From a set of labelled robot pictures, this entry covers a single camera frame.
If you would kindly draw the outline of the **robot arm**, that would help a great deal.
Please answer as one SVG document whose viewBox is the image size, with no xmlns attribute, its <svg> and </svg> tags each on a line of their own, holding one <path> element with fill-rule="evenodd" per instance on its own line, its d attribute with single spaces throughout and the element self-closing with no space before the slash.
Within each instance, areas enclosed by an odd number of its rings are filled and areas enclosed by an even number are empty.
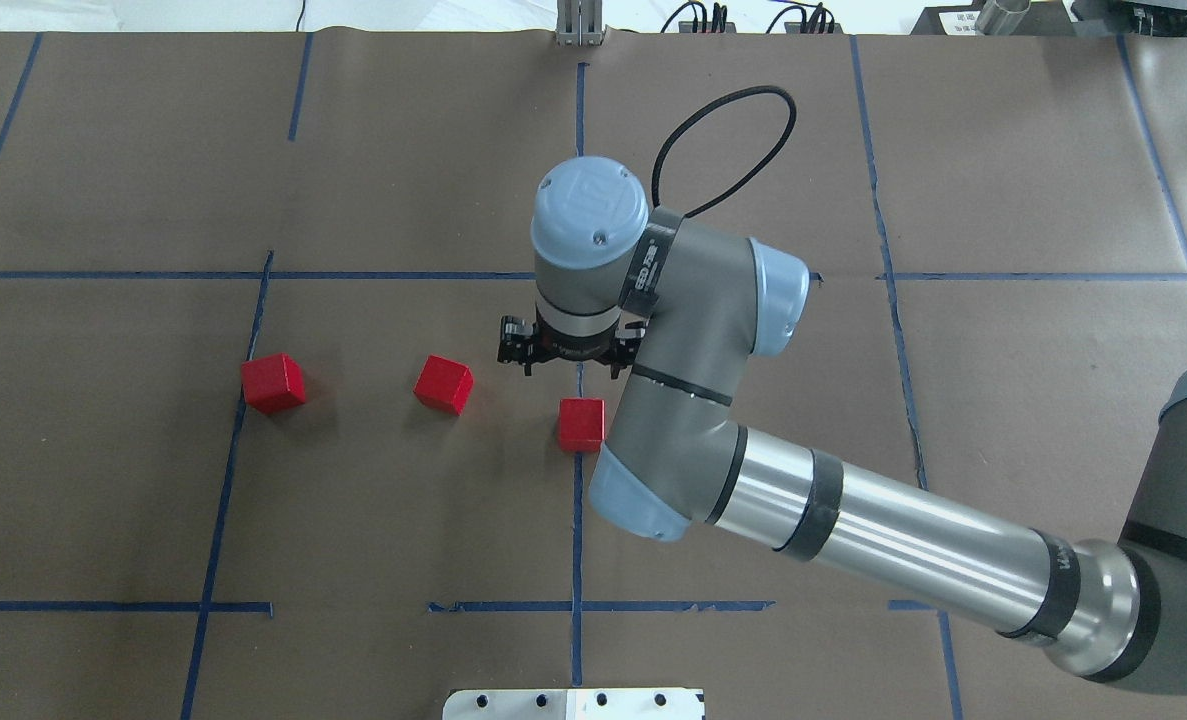
<svg viewBox="0 0 1187 720">
<path fill-rule="evenodd" d="M 571 158 L 535 191 L 535 320 L 501 363 L 597 361 L 630 375 L 599 448 L 603 518 L 674 542 L 694 521 L 890 587 L 1040 648 L 1087 682 L 1187 694 L 1187 372 L 1119 539 L 1067 539 L 736 423 L 748 361 L 802 316 L 807 265 L 650 208 L 626 165 Z"/>
</svg>

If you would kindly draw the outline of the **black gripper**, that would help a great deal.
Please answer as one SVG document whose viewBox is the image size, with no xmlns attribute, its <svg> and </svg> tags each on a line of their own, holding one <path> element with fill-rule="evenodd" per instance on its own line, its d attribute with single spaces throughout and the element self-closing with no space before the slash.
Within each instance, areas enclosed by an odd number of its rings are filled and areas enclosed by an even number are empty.
<svg viewBox="0 0 1187 720">
<path fill-rule="evenodd" d="M 556 331 L 542 319 L 528 321 L 520 316 L 502 316 L 499 363 L 518 364 L 523 368 L 523 377 L 532 377 L 535 364 L 553 359 L 594 361 L 608 367 L 610 378 L 617 381 L 637 359 L 643 337 L 645 321 L 612 324 L 597 334 L 576 337 Z"/>
</svg>

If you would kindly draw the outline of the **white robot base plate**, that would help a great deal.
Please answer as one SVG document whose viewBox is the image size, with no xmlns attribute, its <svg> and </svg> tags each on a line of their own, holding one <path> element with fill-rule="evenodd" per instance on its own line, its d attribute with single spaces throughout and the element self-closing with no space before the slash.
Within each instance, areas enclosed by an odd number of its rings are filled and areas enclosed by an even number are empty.
<svg viewBox="0 0 1187 720">
<path fill-rule="evenodd" d="M 706 719 L 702 689 L 683 687 L 465 689 L 443 719 Z"/>
</svg>

